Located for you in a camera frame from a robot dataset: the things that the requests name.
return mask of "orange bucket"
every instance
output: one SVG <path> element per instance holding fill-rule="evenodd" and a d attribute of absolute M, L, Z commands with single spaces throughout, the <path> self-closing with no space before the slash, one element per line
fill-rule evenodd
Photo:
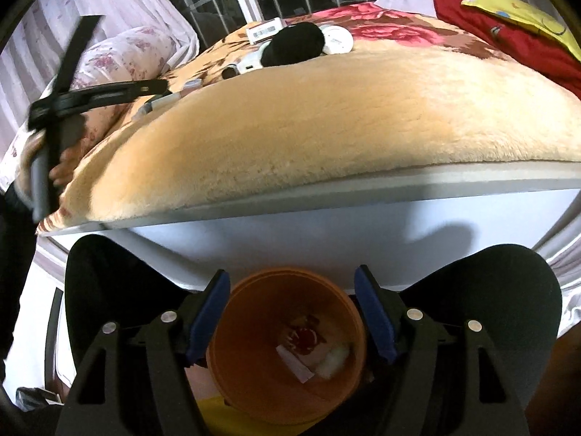
<path fill-rule="evenodd" d="M 278 355 L 285 324 L 301 314 L 323 316 L 341 330 L 350 352 L 329 380 L 301 383 Z M 347 294 L 323 276 L 275 269 L 233 289 L 207 351 L 208 368 L 234 408 L 272 424 L 301 424 L 328 415 L 359 385 L 365 328 Z"/>

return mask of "red cloth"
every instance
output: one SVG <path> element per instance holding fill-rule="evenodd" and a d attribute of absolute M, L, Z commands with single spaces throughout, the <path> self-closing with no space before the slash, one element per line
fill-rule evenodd
<path fill-rule="evenodd" d="M 480 37 L 581 98 L 581 63 L 564 46 L 461 2 L 434 0 L 438 19 Z"/>

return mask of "person's hand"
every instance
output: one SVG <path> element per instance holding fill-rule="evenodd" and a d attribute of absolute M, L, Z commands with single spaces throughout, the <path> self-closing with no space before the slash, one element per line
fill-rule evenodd
<path fill-rule="evenodd" d="M 44 146 L 45 133 L 40 130 L 27 139 L 20 155 L 20 165 L 16 173 L 16 189 L 21 195 L 30 198 L 30 167 L 35 155 Z M 54 186 L 64 187 L 73 179 L 74 170 L 82 159 L 82 138 L 60 155 L 60 163 L 49 173 Z"/>

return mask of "yellow cloth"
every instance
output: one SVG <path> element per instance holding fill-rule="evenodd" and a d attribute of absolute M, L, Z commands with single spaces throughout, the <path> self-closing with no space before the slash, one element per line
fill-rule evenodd
<path fill-rule="evenodd" d="M 552 16 L 521 0 L 464 0 L 466 6 L 480 8 L 564 45 L 581 62 L 581 48 L 571 31 Z"/>
<path fill-rule="evenodd" d="M 198 408 L 214 436 L 296 436 L 318 423 L 312 421 L 279 426 L 255 420 L 231 406 L 226 406 L 221 396 L 199 401 Z"/>

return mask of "beige fleece blanket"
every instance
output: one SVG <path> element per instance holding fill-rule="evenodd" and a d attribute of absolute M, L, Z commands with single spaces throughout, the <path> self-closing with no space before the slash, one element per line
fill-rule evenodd
<path fill-rule="evenodd" d="M 399 167 L 581 161 L 579 99 L 503 54 L 452 49 L 356 39 L 205 86 L 113 132 L 40 231 Z"/>

